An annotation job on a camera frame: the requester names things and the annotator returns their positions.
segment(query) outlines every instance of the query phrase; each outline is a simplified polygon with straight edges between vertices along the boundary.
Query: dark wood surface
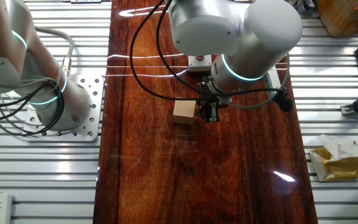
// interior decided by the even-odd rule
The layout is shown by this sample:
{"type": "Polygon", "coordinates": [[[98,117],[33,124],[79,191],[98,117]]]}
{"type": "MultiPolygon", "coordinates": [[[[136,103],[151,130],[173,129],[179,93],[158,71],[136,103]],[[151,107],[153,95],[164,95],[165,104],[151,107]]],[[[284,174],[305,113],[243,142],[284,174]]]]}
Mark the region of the dark wood surface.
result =
{"type": "MultiPolygon", "coordinates": [[[[94,223],[317,223],[295,109],[283,113],[274,103],[254,110],[229,107],[221,110],[219,123],[198,118],[193,126],[180,125],[173,123],[174,102],[138,86],[125,56],[144,18],[139,14],[150,11],[142,8],[156,3],[112,1],[94,223]]],[[[196,97],[167,75],[159,58],[150,57],[158,55],[159,15],[150,18],[135,43],[136,71],[157,93],[196,97]]],[[[165,55],[179,54],[168,17],[161,44],[165,55]]],[[[175,71],[186,70],[186,56],[167,60],[175,71]]],[[[194,86],[198,82],[188,73],[182,77],[194,86]]],[[[293,99],[290,83],[287,89],[293,99]]],[[[234,102],[252,105],[265,98],[253,93],[234,102]]]]}

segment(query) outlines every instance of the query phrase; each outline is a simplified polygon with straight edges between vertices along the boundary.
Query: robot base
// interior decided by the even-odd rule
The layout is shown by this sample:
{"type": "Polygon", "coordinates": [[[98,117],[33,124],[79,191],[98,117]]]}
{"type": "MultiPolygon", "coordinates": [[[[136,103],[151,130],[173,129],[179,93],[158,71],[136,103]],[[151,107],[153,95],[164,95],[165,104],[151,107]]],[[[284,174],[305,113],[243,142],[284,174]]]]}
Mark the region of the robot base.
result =
{"type": "MultiPolygon", "coordinates": [[[[47,131],[35,136],[23,137],[29,142],[93,142],[98,137],[101,105],[104,90],[103,77],[89,77],[85,75],[72,75],[71,79],[83,86],[91,97],[91,111],[88,117],[71,131],[47,131]]],[[[24,129],[36,132],[42,123],[37,118],[35,111],[28,110],[25,121],[40,126],[25,124],[24,129]]]]}

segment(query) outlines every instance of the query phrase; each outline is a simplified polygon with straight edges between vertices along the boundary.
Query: teal light ring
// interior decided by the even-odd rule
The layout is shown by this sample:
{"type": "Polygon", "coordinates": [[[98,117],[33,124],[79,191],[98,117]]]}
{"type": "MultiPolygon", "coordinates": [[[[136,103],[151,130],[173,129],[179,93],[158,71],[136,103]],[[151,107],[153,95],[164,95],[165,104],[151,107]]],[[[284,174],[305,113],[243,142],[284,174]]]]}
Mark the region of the teal light ring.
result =
{"type": "Polygon", "coordinates": [[[260,80],[261,78],[263,78],[265,75],[262,75],[261,77],[259,78],[246,78],[246,77],[242,77],[240,76],[239,74],[237,74],[236,72],[234,72],[233,70],[231,70],[231,68],[229,67],[229,65],[227,64],[226,62],[226,59],[224,59],[224,55],[222,55],[222,61],[223,61],[223,64],[224,66],[226,67],[226,69],[230,72],[230,74],[232,74],[234,77],[238,78],[238,79],[241,79],[241,80],[244,80],[244,81],[247,81],[247,82],[253,82],[253,81],[257,81],[257,80],[260,80]]]}
{"type": "Polygon", "coordinates": [[[12,30],[12,33],[13,33],[13,35],[15,35],[17,38],[19,38],[19,40],[21,40],[21,41],[23,42],[24,47],[25,47],[25,49],[27,50],[27,44],[26,44],[26,42],[24,41],[23,37],[21,37],[19,34],[17,34],[17,32],[14,32],[13,30],[12,30]]]}
{"type": "MultiPolygon", "coordinates": [[[[64,75],[64,77],[65,77],[65,84],[63,85],[62,93],[63,93],[63,91],[65,91],[66,86],[67,86],[67,77],[66,77],[66,75],[64,75]]],[[[53,97],[51,100],[48,100],[48,101],[43,102],[43,103],[31,103],[31,102],[29,102],[29,103],[31,103],[32,105],[46,105],[46,104],[48,104],[48,103],[52,103],[52,102],[55,101],[56,99],[57,99],[57,96],[55,96],[55,97],[53,97]]]]}

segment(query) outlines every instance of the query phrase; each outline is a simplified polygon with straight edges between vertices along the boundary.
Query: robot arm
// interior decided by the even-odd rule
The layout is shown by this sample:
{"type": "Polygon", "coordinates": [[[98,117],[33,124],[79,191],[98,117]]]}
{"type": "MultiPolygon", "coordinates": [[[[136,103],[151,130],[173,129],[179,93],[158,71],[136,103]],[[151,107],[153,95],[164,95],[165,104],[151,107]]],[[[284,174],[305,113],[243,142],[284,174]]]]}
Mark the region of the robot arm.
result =
{"type": "Polygon", "coordinates": [[[169,15],[180,52],[219,54],[212,82],[223,93],[245,90],[261,79],[302,35],[299,14],[283,0],[173,0],[169,15]]]}

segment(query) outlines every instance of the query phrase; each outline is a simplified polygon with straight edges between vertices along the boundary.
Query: yellow packaging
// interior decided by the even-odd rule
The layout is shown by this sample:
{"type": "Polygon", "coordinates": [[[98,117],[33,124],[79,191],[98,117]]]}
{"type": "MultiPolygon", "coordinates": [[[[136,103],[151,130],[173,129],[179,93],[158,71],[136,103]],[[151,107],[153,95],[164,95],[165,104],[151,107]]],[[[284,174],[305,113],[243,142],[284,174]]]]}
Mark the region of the yellow packaging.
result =
{"type": "Polygon", "coordinates": [[[358,0],[319,0],[317,9],[331,35],[358,33],[358,0]]]}
{"type": "Polygon", "coordinates": [[[358,157],[330,161],[333,156],[325,147],[312,150],[310,157],[321,182],[358,178],[358,157]]]}

